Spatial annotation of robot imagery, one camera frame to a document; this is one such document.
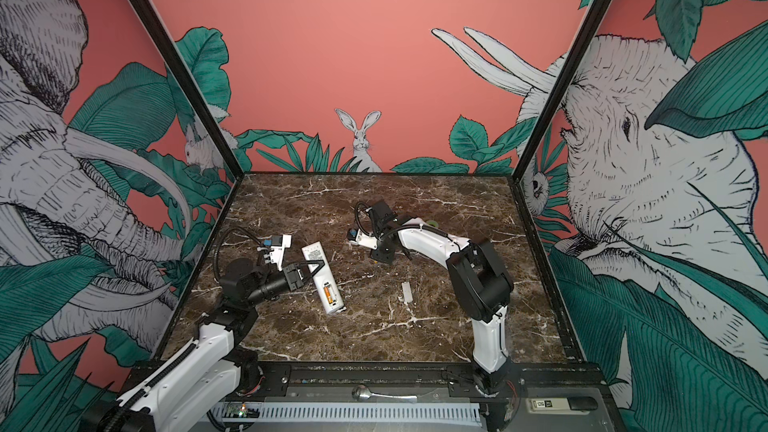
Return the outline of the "orange AA battery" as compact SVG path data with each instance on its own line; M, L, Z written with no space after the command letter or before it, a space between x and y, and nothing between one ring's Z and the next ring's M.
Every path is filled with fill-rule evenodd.
M331 285L326 284L323 286L323 294L330 308L333 308L337 305L338 303L337 294Z

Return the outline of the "white remote control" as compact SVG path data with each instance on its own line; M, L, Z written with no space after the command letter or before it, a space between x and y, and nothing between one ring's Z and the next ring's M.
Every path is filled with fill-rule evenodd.
M322 259L325 261L326 265L323 268L321 272L319 272L316 276L316 279L318 279L318 286L316 287L316 290L318 292L318 296L321 300L322 306L325 310L325 312L328 315L332 315L335 313L338 313L342 311L345 307L344 301L341 297L340 291L337 287L336 281L334 279L333 273L330 268L330 261L326 257L326 254L322 248L322 245L320 242L315 242L310 245L307 245L302 248L302 253L304 255L304 258L306 260L313 260L313 259ZM323 286L324 285L331 285L334 288L334 291L337 294L338 303L335 307L330 308L327 304L327 300L325 299L325 296L323 294Z

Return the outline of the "white battery cover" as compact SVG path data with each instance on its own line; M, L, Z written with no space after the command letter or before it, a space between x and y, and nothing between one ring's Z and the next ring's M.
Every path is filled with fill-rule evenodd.
M403 282L401 284L402 292L403 292L403 301L405 304L410 304L413 302L413 294L411 285L409 282Z

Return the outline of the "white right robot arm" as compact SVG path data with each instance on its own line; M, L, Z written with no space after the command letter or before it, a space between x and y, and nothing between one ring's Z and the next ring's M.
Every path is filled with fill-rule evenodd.
M391 264L398 250L421 254L444 267L456 300L471 319L473 379L478 391L493 396L513 374L506 344L506 316L514 283L488 239L473 241L444 232L419 217L399 215L386 202L354 206L356 228L347 238Z

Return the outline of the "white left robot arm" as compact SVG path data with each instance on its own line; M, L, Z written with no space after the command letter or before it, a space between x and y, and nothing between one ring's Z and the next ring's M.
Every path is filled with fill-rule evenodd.
M235 392L252 392L263 372L258 358L237 348L258 318L256 307L313 281L323 259L282 267L238 258L218 279L222 295L198 332L168 361L111 402L83 414L80 431L188 431L213 406Z

